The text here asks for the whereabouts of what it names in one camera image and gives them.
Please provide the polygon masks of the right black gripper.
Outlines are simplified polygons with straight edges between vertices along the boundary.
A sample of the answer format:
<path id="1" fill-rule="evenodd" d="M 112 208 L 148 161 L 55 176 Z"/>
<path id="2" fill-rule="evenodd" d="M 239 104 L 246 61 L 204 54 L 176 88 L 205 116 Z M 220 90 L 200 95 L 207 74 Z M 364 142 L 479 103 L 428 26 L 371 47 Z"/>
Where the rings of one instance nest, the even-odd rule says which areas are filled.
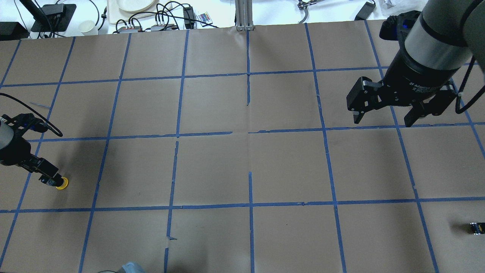
<path id="1" fill-rule="evenodd" d="M 405 126 L 411 127 L 420 118 L 443 114 L 455 100 L 457 92 L 450 80 L 457 71 L 425 67 L 400 49 L 380 82 L 367 77 L 357 79 L 346 96 L 347 109 L 353 113 L 354 123 L 359 124 L 369 111 L 411 105 L 404 117 Z"/>

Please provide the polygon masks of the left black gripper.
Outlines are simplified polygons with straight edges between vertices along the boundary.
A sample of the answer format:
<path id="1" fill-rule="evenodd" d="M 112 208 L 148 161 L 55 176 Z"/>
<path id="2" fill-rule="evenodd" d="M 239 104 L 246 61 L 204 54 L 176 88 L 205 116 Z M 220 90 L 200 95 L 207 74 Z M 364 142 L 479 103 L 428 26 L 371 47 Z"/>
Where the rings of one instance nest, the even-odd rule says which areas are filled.
<path id="1" fill-rule="evenodd" d="M 62 183 L 59 169 L 46 159 L 38 158 L 31 153 L 31 144 L 23 138 L 12 140 L 0 150 L 0 163 L 3 166 L 19 166 L 29 172 L 41 174 L 39 180 L 45 185 Z"/>

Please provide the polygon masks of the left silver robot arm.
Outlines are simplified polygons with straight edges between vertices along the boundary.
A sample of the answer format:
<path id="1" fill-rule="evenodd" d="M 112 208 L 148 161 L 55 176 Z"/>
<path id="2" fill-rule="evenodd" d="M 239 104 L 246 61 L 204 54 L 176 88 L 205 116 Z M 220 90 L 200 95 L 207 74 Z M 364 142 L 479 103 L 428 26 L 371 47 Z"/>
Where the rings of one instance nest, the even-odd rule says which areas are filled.
<path id="1" fill-rule="evenodd" d="M 32 154 L 31 144 L 20 135 L 20 131 L 3 122 L 0 128 L 0 163 L 3 166 L 19 166 L 29 173 L 39 173 L 39 181 L 58 190 L 68 186 L 68 178 L 59 174 L 59 168 Z"/>

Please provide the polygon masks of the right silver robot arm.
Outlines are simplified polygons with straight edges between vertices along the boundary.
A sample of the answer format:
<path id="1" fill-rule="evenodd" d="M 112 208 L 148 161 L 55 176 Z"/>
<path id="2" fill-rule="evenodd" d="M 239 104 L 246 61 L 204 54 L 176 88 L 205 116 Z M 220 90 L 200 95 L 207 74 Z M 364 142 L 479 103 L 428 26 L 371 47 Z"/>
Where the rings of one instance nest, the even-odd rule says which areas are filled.
<path id="1" fill-rule="evenodd" d="M 380 38 L 397 41 L 399 51 L 381 81 L 360 77 L 349 91 L 347 109 L 354 123 L 383 107 L 410 107 L 404 117 L 407 127 L 443 114 L 452 102 L 457 114 L 468 110 L 484 88 L 459 107 L 463 87 L 455 90 L 451 78 L 466 61 L 484 70 L 484 6 L 483 0 L 430 0 L 422 11 L 383 22 Z"/>

